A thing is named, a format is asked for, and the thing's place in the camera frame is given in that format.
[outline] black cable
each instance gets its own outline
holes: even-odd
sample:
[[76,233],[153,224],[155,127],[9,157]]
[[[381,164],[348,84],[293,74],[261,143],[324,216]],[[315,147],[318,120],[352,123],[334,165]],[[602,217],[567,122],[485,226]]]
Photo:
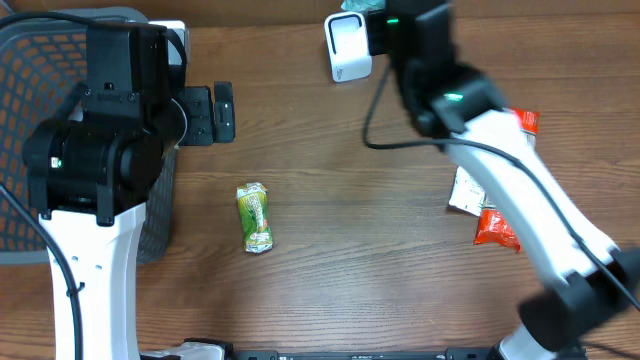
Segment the black cable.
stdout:
[[59,12],[36,11],[36,12],[24,12],[19,14],[13,14],[13,15],[9,15],[1,18],[0,29],[3,29],[6,26],[15,24],[20,21],[33,20],[33,19],[65,20],[65,21],[70,21],[77,24],[82,24],[82,25],[91,25],[95,23],[94,20],[91,20],[82,16],[63,14]]
[[511,155],[511,154],[509,154],[509,153],[507,153],[505,151],[502,151],[502,150],[500,150],[498,148],[495,148],[493,146],[489,146],[489,145],[486,145],[486,144],[483,144],[483,143],[470,141],[470,140],[464,140],[464,139],[454,139],[454,138],[417,140],[417,141],[409,141],[409,142],[401,142],[401,143],[390,143],[390,144],[374,144],[374,143],[369,142],[369,139],[368,139],[369,125],[371,124],[371,119],[373,118],[373,114],[375,113],[376,106],[378,105],[378,102],[380,101],[380,97],[382,96],[382,92],[384,91],[384,87],[385,87],[385,85],[387,83],[387,79],[388,79],[390,73],[391,73],[391,65],[389,65],[387,67],[387,69],[385,70],[385,72],[384,72],[382,80],[380,81],[380,85],[378,85],[378,89],[376,90],[376,93],[375,93],[375,95],[373,97],[373,101],[371,102],[371,106],[369,107],[369,111],[367,112],[367,117],[365,118],[365,121],[364,121],[364,126],[362,128],[362,142],[367,147],[369,147],[371,149],[375,149],[375,150],[391,150],[391,149],[405,149],[405,148],[417,147],[417,146],[464,145],[464,146],[470,146],[470,147],[474,147],[474,148],[477,148],[477,149],[481,149],[481,150],[484,150],[486,152],[492,153],[494,155],[498,155],[498,156],[504,158],[505,160],[511,162],[511,164],[515,168],[517,168],[520,171],[524,172],[531,179],[531,181],[533,181],[533,183],[540,190],[540,192],[545,197],[547,202],[549,202],[549,205],[551,205],[551,207],[553,208],[553,211],[556,213],[558,218],[560,218],[560,221],[562,222],[564,227],[567,229],[567,232],[569,233],[569,235],[578,244],[578,246],[580,247],[580,250],[582,250],[582,252],[584,252],[584,254],[589,258],[589,260],[591,260],[591,262],[596,266],[596,268],[598,268],[598,270],[600,270],[604,274],[604,276],[611,283],[611,285],[613,285],[618,291],[620,291],[622,293],[622,295],[624,295],[624,297],[627,298],[627,300],[629,300],[631,305],[633,305],[633,307],[636,308],[636,310],[640,311],[640,303],[638,302],[638,300],[611,273],[611,271],[609,271],[609,269],[607,269],[607,267],[602,263],[602,261],[600,261],[600,259],[598,259],[598,257],[595,256],[593,254],[593,252],[591,252],[591,250],[589,249],[587,244],[584,242],[584,239],[571,226],[571,224],[569,223],[569,220],[567,220],[567,218],[564,216],[564,214],[562,213],[562,210],[560,210],[560,208],[558,207],[558,204],[556,204],[556,202],[553,200],[553,197],[551,197],[551,194],[549,194],[549,192],[544,187],[542,182],[540,182],[540,180],[535,176],[535,174],[531,170],[529,170],[529,168],[527,168],[515,156],[513,156],[513,155]]
[[82,318],[80,316],[80,301],[78,300],[78,291],[76,282],[73,278],[73,272],[67,259],[64,257],[62,250],[58,244],[53,240],[51,235],[40,225],[34,218],[31,217],[29,211],[25,209],[20,201],[5,187],[4,183],[0,182],[0,194],[7,199],[11,207],[13,207],[18,215],[22,217],[34,230],[42,237],[45,244],[53,254],[54,259],[60,266],[64,281],[67,283],[67,296],[71,301],[71,315],[73,316],[73,339],[75,349],[75,359],[82,360]]
[[592,343],[592,342],[585,342],[585,341],[582,342],[582,345],[585,346],[585,347],[590,347],[590,348],[606,351],[606,352],[611,353],[611,354],[613,354],[615,356],[618,356],[618,357],[632,359],[632,360],[640,360],[640,355],[628,353],[628,352],[622,351],[622,350],[617,350],[617,349],[614,349],[614,348],[612,348],[610,346],[607,346],[607,345],[598,344],[598,343]]

